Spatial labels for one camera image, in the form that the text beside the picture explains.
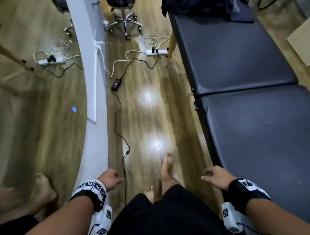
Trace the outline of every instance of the wooden floor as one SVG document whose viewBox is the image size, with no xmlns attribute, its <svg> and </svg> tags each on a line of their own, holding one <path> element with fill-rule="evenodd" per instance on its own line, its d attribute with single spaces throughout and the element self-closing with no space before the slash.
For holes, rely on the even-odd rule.
<svg viewBox="0 0 310 235">
<path fill-rule="evenodd" d="M 162 16 L 160 7 L 160 0 L 136 2 L 133 11 L 137 14 L 138 21 L 143 24 L 143 33 L 155 31 L 161 36 L 171 34 L 169 19 Z M 293 67 L 300 83 L 310 88 L 309 69 L 303 65 L 286 42 L 286 38 L 302 24 L 304 19 L 293 4 L 278 16 L 274 13 L 274 7 L 259 12 L 259 19 Z M 102 8 L 106 18 L 110 22 L 113 21 L 110 7 L 103 3 Z M 107 35 L 107 42 L 118 41 L 116 44 L 107 44 L 110 71 L 115 60 L 125 59 L 126 51 L 141 48 L 139 33 L 135 26 L 130 30 L 130 34 L 130 41 L 124 41 L 121 30 L 116 29 L 113 34 Z M 145 55 L 137 52 L 129 52 L 128 57 L 130 60 L 134 57 L 146 59 Z M 148 58 L 147 61 L 153 65 L 156 59 L 156 57 Z M 125 64 L 117 62 L 114 76 L 107 82 L 109 167 L 116 168 L 119 172 L 122 172 L 122 157 L 128 147 L 114 132 L 114 115 L 120 105 L 116 96 L 110 92 L 110 87 L 114 80 L 124 73 Z M 153 70 L 139 61 L 133 62 L 127 67 L 127 73 L 117 95 L 120 97 L 122 110 L 117 113 L 116 129 L 125 137 L 131 148 L 125 161 L 128 168 L 127 203 L 150 185 L 154 185 L 157 199 L 161 198 L 157 175 L 165 153 L 172 152 L 176 157 L 174 177 L 220 214 L 219 205 L 223 200 L 221 193 L 200 179 L 202 170 L 212 163 L 198 116 L 194 111 L 194 99 L 178 48 L 168 68 L 165 57 L 162 57 Z M 125 184 L 110 193 L 110 205 L 115 218 L 125 205 Z"/>
<path fill-rule="evenodd" d="M 42 172 L 59 194 L 58 206 L 63 206 L 71 196 L 84 146 L 84 73 L 73 66 L 56 78 L 36 65 L 33 53 L 56 39 L 69 40 L 63 28 L 70 16 L 59 13 L 52 1 L 1 0 L 0 24 L 0 44 L 42 77 L 0 55 L 0 187 L 15 187 L 27 197 L 36 173 Z M 76 38 L 72 40 L 67 57 L 80 54 Z M 37 58 L 46 56 L 38 53 Z M 73 62 L 82 66 L 80 58 L 65 66 Z M 59 76 L 63 67 L 49 69 Z"/>
</svg>

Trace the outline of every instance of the wristband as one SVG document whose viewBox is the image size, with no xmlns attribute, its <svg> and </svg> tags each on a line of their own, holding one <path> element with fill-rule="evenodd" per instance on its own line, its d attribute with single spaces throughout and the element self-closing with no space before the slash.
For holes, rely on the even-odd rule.
<svg viewBox="0 0 310 235">
<path fill-rule="evenodd" d="M 244 215 L 246 215 L 246 205 L 249 200 L 261 198 L 271 201 L 270 197 L 263 189 L 246 179 L 233 180 L 230 182 L 228 190 L 231 196 L 230 202 Z"/>
<path fill-rule="evenodd" d="M 107 189 L 99 180 L 88 180 L 74 191 L 70 201 L 79 196 L 89 197 L 94 204 L 94 212 L 99 212 L 102 210 L 106 191 Z"/>
</svg>

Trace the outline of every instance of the table cushion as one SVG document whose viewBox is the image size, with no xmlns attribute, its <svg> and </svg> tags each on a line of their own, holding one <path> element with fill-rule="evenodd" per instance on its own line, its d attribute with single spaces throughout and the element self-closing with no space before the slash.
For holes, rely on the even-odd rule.
<svg viewBox="0 0 310 235">
<path fill-rule="evenodd" d="M 172 12 L 169 17 L 196 98 L 297 84 L 293 70 L 257 17 L 253 24 Z"/>
<path fill-rule="evenodd" d="M 222 93 L 195 102 L 214 164 L 261 186 L 310 223 L 310 93 L 299 85 Z"/>
</svg>

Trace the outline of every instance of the black cable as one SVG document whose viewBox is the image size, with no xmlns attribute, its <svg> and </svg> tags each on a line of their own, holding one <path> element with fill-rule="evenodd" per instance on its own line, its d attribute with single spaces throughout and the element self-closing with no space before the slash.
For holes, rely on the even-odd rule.
<svg viewBox="0 0 310 235">
<path fill-rule="evenodd" d="M 244 226 L 244 227 L 248 228 L 248 229 L 249 229 L 249 230 L 251 230 L 252 232 L 254 232 L 254 233 L 257 233 L 257 234 L 258 234 L 258 232 L 256 232 L 254 229 L 252 229 L 252 228 L 250 228 L 250 227 L 248 227 L 248 226 L 246 226 L 246 225 L 244 225 L 244 224 L 242 224 L 242 223 L 236 223 L 236 224 L 240 224 L 240 225 L 242 225 L 242 226 Z"/>
<path fill-rule="evenodd" d="M 91 231 L 89 232 L 89 234 L 88 234 L 88 235 L 90 235 L 90 234 L 91 234 L 91 232 L 93 231 L 93 228 L 94 228 L 95 226 L 99 226 L 99 224 L 94 224 L 94 225 L 93 225 L 93 227 L 91 228 Z"/>
<path fill-rule="evenodd" d="M 267 6 L 265 6 L 265 7 L 259 7 L 261 1 L 262 1 L 262 0 L 259 0 L 259 1 L 258 1 L 258 4 L 257 4 L 258 9 L 259 9 L 260 11 L 267 9 L 267 8 L 270 7 L 272 4 L 274 4 L 277 0 L 272 0 L 271 3 L 269 3 L 269 4 L 268 4 Z"/>
<path fill-rule="evenodd" d="M 132 61 L 131 61 L 129 64 L 126 65 L 126 67 L 125 67 L 125 72 L 124 72 L 124 74 L 121 76 L 121 78 L 120 78 L 119 80 L 122 80 L 122 79 L 123 79 L 123 77 L 124 77 L 125 74 L 126 74 L 127 67 L 128 67 L 129 65 L 131 65 L 131 64 L 133 63 L 134 60 L 139 60 L 139 61 L 145 62 L 146 65 L 147 65 L 150 69 L 153 69 L 153 68 L 155 67 L 156 63 L 157 63 L 160 59 L 161 59 L 161 57 L 159 56 L 159 59 L 156 60 L 156 62 L 154 63 L 153 67 L 151 67 L 151 66 L 149 66 L 149 64 L 148 64 L 145 60 L 139 60 L 139 59 L 137 59 L 137 58 L 133 58 Z M 128 170 L 128 168 L 126 167 L 125 160 L 126 160 L 126 157 L 128 156 L 128 154 L 130 153 L 130 146 L 129 146 L 129 144 L 127 143 L 127 141 L 125 140 L 125 138 L 124 138 L 120 133 L 118 133 L 118 132 L 116 131 L 116 126 L 117 126 L 117 123 L 116 123 L 116 114 L 122 109 L 122 103 L 121 103 L 121 101 L 120 101 L 118 95 L 115 94 L 113 91 L 112 91 L 112 93 L 117 97 L 118 102 L 119 102 L 119 104 L 120 104 L 119 110 L 116 111 L 116 112 L 115 112 L 115 115 L 114 115 L 114 121 L 115 121 L 114 132 L 115 132 L 116 134 L 118 134 L 118 135 L 125 141 L 125 143 L 127 144 L 128 148 L 129 148 L 129 150 L 126 152 L 126 154 L 125 154 L 125 155 L 123 156 L 123 158 L 122 158 L 122 168 L 123 168 L 123 173 L 124 173 L 124 176 L 125 176 L 125 205 L 126 205 L 126 204 L 127 204 L 127 203 L 126 203 L 126 198 L 127 198 L 127 177 L 126 177 L 125 168 L 127 169 L 127 171 L 129 172 L 130 175 L 131 175 L 131 173 L 130 173 L 130 171 Z"/>
<path fill-rule="evenodd" d="M 57 76 L 57 75 L 55 75 L 53 72 L 47 70 L 46 68 L 47 68 L 48 66 L 44 67 L 43 69 L 44 69 L 45 71 L 50 72 L 51 74 L 53 74 L 56 78 L 61 78 L 61 77 L 64 75 L 64 73 L 66 72 L 66 70 L 69 69 L 70 67 L 72 67 L 74 64 L 75 64 L 79 69 L 84 69 L 84 68 L 78 66 L 76 63 L 73 63 L 73 64 L 70 65 L 69 67 L 66 67 L 66 68 L 62 71 L 62 73 L 61 73 L 60 76 Z"/>
</svg>

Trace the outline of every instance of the hand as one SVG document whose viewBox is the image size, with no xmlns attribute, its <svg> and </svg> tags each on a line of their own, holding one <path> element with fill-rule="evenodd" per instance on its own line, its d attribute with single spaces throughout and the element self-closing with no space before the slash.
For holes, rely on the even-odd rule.
<svg viewBox="0 0 310 235">
<path fill-rule="evenodd" d="M 228 191 L 228 186 L 230 182 L 237 179 L 235 176 L 230 174 L 227 170 L 219 167 L 209 167 L 204 171 L 204 176 L 201 177 L 202 180 L 211 183 L 213 186 Z"/>
<path fill-rule="evenodd" d="M 123 178 L 119 177 L 114 169 L 109 168 L 107 171 L 103 172 L 97 180 L 104 184 L 108 192 L 120 184 L 123 181 Z"/>
</svg>

